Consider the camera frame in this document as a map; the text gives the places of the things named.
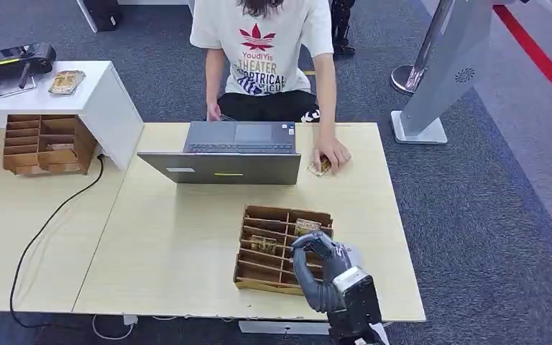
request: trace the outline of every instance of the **wooden organizer box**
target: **wooden organizer box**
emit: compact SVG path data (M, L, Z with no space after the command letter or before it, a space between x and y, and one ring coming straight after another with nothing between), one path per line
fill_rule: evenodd
M9 115L3 168L15 175L87 174L95 148L76 115Z
M291 244L298 219L316 221L321 230L333 237L333 219L327 213L301 211L288 208L247 206L242 220L240 250L236 257L234 282L239 289L255 289L290 295L303 295L293 272L293 251ZM275 239L271 247L273 254L253 248L253 235ZM319 257L307 253L308 267L317 280L323 277Z

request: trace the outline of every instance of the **metal stand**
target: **metal stand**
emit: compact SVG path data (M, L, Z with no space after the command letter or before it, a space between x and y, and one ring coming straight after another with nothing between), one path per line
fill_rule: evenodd
M23 93L23 92L27 92L27 91L31 91L31 90L36 89L37 84L35 83L35 78L32 75L30 76L30 80L32 81L31 86L27 86L27 84L24 84L22 87L19 87L18 85L14 86L14 87L10 86L9 91L7 91L7 92L2 92L2 90L0 89L0 97L9 97L9 96L17 95L18 93Z
M435 38L439 33L439 30L446 21L447 14L453 4L454 0L440 0L433 21L428 27L428 32L424 37L424 42L420 48L420 53L415 59L415 63L412 65L401 65L390 74L390 85L395 88L396 91L404 93L405 95L412 96L418 85L422 81L424 72L426 70L426 63L428 62L428 56L431 53L431 48L435 42Z
M492 6L514 1L517 0L441 0L416 66L405 84L409 91L415 88L415 93L402 111L390 114L397 142L447 143L439 116L484 74ZM428 50L450 9L451 16L431 58L431 67L425 70Z

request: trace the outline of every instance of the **robotic hand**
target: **robotic hand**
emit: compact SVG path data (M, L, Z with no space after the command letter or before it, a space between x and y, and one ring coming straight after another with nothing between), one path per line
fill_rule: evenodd
M349 250L322 231L301 236L292 247L295 276L310 307L327 313L331 337L339 344L387 344L374 329L382 315L373 278L353 265ZM306 252L323 260L323 282L306 265Z

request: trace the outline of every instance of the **small card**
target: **small card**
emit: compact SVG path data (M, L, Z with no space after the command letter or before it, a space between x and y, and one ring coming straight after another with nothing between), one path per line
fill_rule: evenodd
M321 224L317 221L307 221L305 219L298 219L295 222L295 235L302 236L312 231L318 231L321 229Z
M276 239L251 236L251 249L265 254L276 255Z
M75 144L47 144L46 148L48 151L74 150Z
M63 70L54 77L54 82L47 92L55 95L70 96L83 81L86 74L81 70Z
M310 170L311 173L314 175L322 178L329 170L331 169L331 162L327 158L327 156L322 155L321 156L321 169L317 170L316 166L314 165L314 162L310 164L308 167L308 170Z

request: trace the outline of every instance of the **power outlet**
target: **power outlet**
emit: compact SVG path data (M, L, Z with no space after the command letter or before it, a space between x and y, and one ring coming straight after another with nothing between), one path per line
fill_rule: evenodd
M139 317L136 315L124 315L124 325L136 325L139 322Z

